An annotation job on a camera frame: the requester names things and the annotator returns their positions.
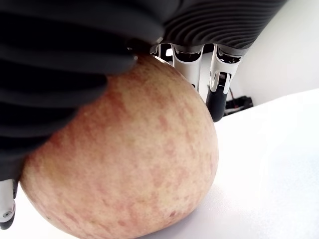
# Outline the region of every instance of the black ribbed cover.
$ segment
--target black ribbed cover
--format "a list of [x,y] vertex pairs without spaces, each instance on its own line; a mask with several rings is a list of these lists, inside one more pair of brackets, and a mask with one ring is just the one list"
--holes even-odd
[[286,0],[188,1],[186,8],[166,22],[165,41],[181,46],[217,43],[246,49],[285,2]]

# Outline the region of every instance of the apple skin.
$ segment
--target apple skin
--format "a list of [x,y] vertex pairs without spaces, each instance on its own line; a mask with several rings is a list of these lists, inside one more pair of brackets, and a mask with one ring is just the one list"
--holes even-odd
[[108,79],[100,99],[27,158],[21,177],[39,213],[80,239],[132,239],[180,221],[217,170],[211,116],[176,69],[139,56]]

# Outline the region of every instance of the white tabletop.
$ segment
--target white tabletop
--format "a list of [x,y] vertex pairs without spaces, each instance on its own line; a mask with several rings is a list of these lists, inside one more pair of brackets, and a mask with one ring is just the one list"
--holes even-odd
[[[318,239],[319,90],[280,98],[216,124],[213,187],[180,223],[143,239]],[[22,190],[0,238],[73,239],[33,209]]]

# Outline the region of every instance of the white surface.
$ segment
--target white surface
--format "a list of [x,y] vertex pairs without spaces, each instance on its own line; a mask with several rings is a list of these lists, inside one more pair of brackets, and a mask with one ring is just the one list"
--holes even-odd
[[[280,98],[216,124],[212,189],[188,218],[143,239],[318,239],[319,90]],[[19,189],[4,239],[72,239]]]
[[[319,0],[290,0],[243,58],[231,89],[259,105],[319,88],[318,56]],[[199,89],[205,99],[210,62],[205,54]]]

